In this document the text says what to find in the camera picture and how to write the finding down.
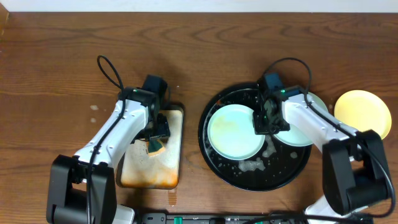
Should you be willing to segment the green and yellow sponge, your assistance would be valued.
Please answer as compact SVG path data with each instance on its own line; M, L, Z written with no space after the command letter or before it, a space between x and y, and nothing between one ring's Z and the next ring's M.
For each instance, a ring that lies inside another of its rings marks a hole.
M150 140L147 143L147 154L149 157L157 156L166 150L163 142L159 139Z

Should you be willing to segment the light blue plate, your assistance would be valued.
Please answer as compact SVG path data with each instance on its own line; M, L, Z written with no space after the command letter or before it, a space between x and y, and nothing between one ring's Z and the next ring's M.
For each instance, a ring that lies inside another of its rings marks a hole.
M212 148L221 156L239 161L254 156L265 142L256 134L254 110L244 105L226 105L211 115L207 136Z
M314 102L322 108L322 110L328 112L328 108L321 98L311 92L308 94L313 98ZM281 131L275 134L274 137L280 142L294 147L304 147L313 144L313 142L309 140L306 135L304 135L297 127L293 125L290 125L289 131Z

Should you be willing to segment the yellow plate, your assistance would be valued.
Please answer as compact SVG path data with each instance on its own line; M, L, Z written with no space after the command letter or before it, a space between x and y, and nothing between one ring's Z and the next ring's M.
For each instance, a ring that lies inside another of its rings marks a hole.
M392 116L389 108L377 95L364 90L351 90L336 101L335 118L364 132L374 130L384 139L391 130Z

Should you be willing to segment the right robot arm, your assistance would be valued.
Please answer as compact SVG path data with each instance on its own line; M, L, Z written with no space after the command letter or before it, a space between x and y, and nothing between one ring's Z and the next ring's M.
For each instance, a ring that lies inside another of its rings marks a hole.
M322 152L323 197L309 206L303 218L310 221L351 223L349 216L383 200L396 206L396 192L381 137L361 132L334 118L313 101L306 90L259 89L254 111L256 134L276 134L297 127Z

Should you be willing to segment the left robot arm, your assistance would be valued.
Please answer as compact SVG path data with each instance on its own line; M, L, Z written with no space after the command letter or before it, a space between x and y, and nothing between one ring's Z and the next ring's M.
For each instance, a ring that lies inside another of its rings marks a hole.
M123 88L114 111L93 139L73 156L58 155L50 170L48 223L132 222L134 210L118 205L115 169L136 139L168 137L159 111L165 87Z

